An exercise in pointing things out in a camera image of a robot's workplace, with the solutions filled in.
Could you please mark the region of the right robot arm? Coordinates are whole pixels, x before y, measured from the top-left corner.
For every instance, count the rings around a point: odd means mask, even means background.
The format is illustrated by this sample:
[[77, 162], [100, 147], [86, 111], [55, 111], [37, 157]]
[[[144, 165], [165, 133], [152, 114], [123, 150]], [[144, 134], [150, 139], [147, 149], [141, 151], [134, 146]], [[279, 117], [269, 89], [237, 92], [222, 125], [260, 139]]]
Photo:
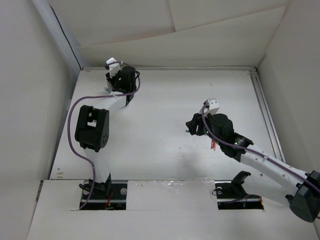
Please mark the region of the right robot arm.
[[271, 188], [268, 198], [276, 197], [300, 219], [313, 223], [320, 213], [320, 173], [296, 169], [267, 156], [253, 141], [234, 131], [233, 122], [225, 114], [200, 113], [186, 122], [191, 135], [209, 136], [228, 157], [260, 171], [278, 184]]

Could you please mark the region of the red pen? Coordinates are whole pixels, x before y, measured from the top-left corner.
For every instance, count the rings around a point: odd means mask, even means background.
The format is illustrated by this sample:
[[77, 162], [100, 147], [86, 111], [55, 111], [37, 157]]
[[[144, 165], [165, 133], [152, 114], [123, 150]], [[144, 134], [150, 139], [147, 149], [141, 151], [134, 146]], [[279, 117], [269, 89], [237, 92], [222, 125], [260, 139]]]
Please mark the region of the red pen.
[[210, 149], [213, 151], [217, 149], [217, 143], [214, 140], [211, 141]]

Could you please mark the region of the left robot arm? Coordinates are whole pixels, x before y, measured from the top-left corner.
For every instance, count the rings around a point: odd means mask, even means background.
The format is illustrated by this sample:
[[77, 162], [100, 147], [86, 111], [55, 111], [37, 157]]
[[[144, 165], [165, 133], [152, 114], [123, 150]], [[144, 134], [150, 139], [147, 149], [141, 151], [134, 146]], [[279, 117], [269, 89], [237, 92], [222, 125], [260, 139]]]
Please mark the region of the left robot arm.
[[[105, 68], [106, 82], [110, 92], [106, 95], [83, 96], [71, 106], [67, 117], [67, 139], [71, 151], [79, 158], [87, 161], [92, 169], [91, 184], [95, 184], [94, 192], [100, 198], [111, 194], [111, 185], [106, 182], [106, 171], [99, 167], [98, 153], [103, 149], [110, 137], [110, 118], [118, 110], [126, 107], [140, 89], [140, 73], [132, 66], [120, 67], [120, 62], [113, 60]], [[74, 139], [85, 154], [77, 152], [71, 139], [71, 120], [76, 106], [84, 100], [100, 100], [96, 105], [82, 105], [78, 111]]]

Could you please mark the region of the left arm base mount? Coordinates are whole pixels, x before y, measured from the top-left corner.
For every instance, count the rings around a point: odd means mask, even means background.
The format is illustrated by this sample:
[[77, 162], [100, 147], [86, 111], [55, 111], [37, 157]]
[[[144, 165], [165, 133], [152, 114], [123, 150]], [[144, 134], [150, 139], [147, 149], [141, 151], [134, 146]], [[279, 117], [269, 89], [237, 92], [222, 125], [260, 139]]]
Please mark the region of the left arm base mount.
[[80, 183], [81, 200], [80, 210], [88, 211], [122, 211], [126, 210], [128, 182], [112, 180], [111, 174], [105, 182], [95, 182], [94, 188], [89, 196], [93, 181], [89, 179]]

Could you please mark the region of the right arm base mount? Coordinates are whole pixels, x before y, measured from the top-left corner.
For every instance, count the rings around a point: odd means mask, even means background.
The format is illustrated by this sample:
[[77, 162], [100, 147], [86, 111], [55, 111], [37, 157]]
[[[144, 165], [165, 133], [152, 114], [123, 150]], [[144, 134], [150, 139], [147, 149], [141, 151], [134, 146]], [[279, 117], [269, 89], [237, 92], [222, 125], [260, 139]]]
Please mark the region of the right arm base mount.
[[243, 188], [251, 173], [241, 171], [232, 180], [215, 180], [211, 196], [217, 201], [219, 210], [264, 210], [262, 198], [247, 194]]

